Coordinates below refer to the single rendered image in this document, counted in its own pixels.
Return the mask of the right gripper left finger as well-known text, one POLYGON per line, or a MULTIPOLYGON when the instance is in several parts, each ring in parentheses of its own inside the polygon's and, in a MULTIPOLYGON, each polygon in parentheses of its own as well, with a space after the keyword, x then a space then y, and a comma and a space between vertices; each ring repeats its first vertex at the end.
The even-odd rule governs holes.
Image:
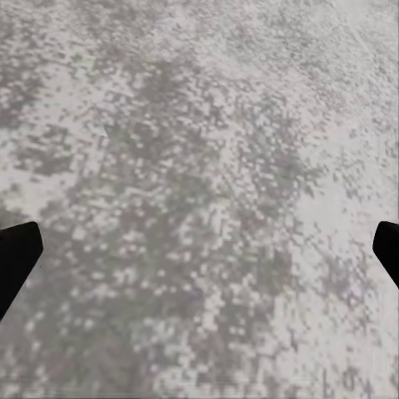
POLYGON ((43 253, 35 221, 0 231, 0 320, 43 253))

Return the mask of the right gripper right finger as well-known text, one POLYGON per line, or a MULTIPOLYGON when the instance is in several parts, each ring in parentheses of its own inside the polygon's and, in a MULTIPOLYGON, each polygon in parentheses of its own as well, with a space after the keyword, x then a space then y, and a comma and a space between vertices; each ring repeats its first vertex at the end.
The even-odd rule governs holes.
POLYGON ((399 224, 381 221, 372 249, 399 288, 399 224))

